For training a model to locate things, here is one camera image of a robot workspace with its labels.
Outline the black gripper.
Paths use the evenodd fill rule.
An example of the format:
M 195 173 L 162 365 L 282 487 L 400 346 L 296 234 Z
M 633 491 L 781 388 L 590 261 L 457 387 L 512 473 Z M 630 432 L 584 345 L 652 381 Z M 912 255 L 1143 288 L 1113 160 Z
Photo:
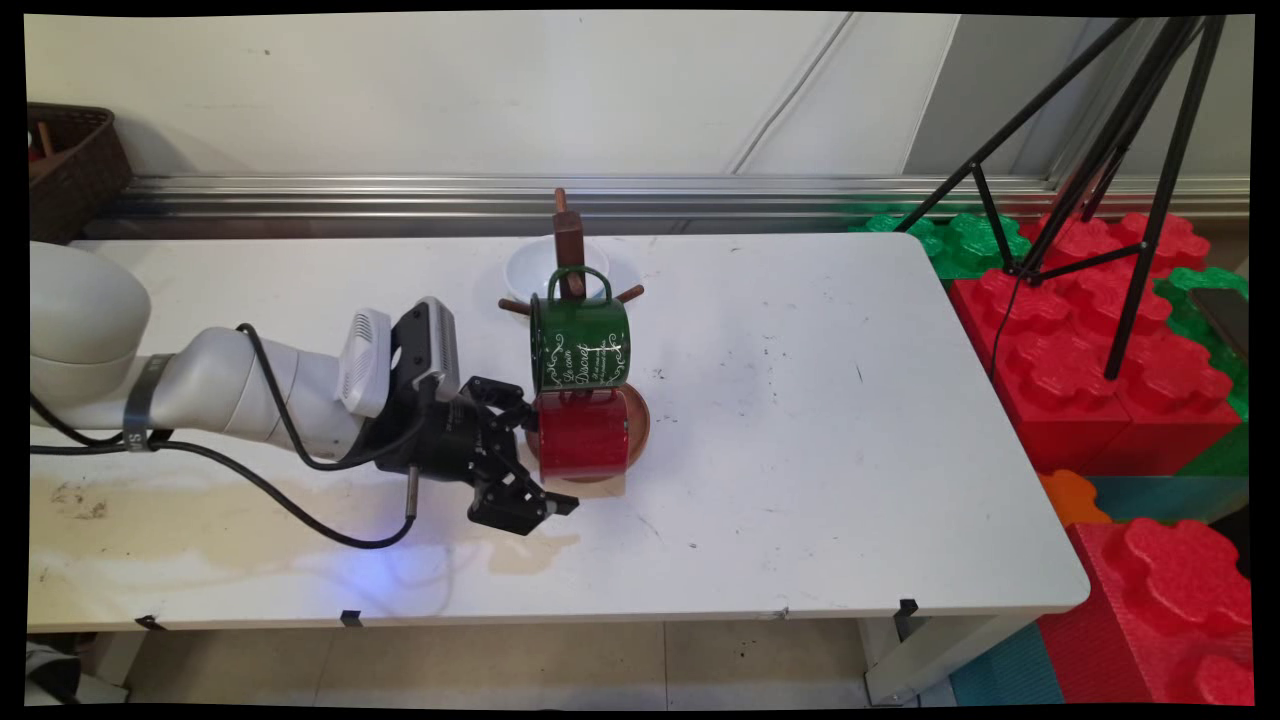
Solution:
M 411 469 L 428 479 L 472 487 L 468 520 L 529 536 L 553 516 L 568 516 L 579 498 L 545 491 L 527 474 L 515 473 L 515 429 L 539 432 L 538 409 L 524 388 L 474 375 L 448 402 L 431 400 L 410 414 L 415 433 L 375 460 L 383 471 Z

